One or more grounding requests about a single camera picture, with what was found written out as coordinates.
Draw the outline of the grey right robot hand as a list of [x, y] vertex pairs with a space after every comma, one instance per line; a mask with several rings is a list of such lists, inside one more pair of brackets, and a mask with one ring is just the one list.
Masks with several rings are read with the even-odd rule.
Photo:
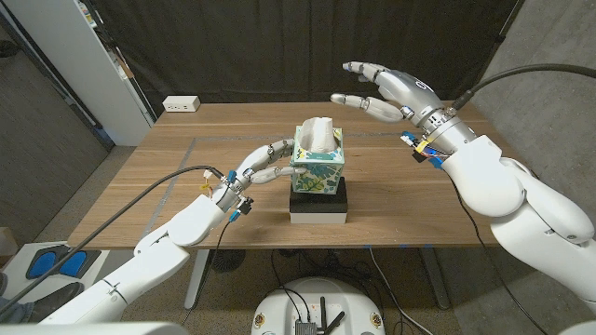
[[334, 93], [331, 95], [331, 101], [334, 103], [359, 108], [386, 123], [398, 123], [407, 119], [416, 127], [424, 127], [428, 132], [449, 120], [444, 111], [444, 104], [435, 92], [410, 74], [360, 61], [344, 63], [343, 68], [359, 74], [361, 81], [375, 83], [379, 93], [386, 100]]

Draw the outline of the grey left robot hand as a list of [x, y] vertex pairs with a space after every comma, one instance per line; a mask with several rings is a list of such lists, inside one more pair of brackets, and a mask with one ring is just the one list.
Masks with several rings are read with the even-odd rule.
[[307, 172], [305, 166], [274, 167], [280, 158], [291, 156], [294, 140], [276, 141], [257, 148], [249, 154], [237, 167], [228, 174], [227, 181], [231, 185], [247, 189], [253, 183], [265, 184], [282, 176], [300, 175]]

